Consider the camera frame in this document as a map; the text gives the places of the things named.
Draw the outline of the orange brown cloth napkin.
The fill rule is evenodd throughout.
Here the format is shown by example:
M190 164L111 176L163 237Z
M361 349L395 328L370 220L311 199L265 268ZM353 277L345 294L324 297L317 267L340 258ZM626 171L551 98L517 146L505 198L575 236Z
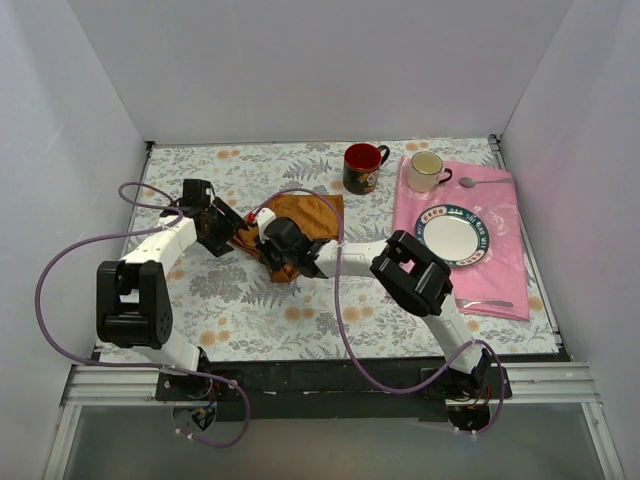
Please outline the orange brown cloth napkin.
M323 198L338 212L344 220L344 200L341 194L323 195ZM329 238L338 239L339 225L336 215L331 208L317 196L310 194L283 194L266 204L278 217L291 218L311 240ZM257 227L251 227L248 231L239 230L233 237L233 244L240 250L259 260L260 252ZM300 272L292 265L285 264L279 270L266 267L271 282L289 283L296 279Z

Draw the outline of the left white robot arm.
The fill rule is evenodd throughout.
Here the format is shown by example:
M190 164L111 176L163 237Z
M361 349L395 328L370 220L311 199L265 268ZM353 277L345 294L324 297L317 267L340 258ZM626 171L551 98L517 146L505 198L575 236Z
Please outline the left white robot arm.
M160 215L160 231L118 261L97 269L96 329L105 343L132 349L151 362L182 368L178 387L193 400L213 386L204 351L173 327L166 276L193 244L221 257L245 221L215 195L210 182L183 181L182 196Z

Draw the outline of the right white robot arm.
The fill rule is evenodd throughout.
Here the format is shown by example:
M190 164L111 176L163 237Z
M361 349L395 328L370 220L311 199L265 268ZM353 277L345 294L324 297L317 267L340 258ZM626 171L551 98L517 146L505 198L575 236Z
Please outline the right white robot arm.
M447 398L475 397L489 384L491 349L475 341L453 294L449 266L410 233L397 230L387 240L344 243L312 240L288 217L270 209L250 216L258 228L260 261L275 271L292 266L311 279L334 280L334 303L344 276L374 278L404 311L423 320L445 357L445 364L413 387L393 388L374 379L356 358L336 310L340 336L354 366L375 389L410 394L434 387Z

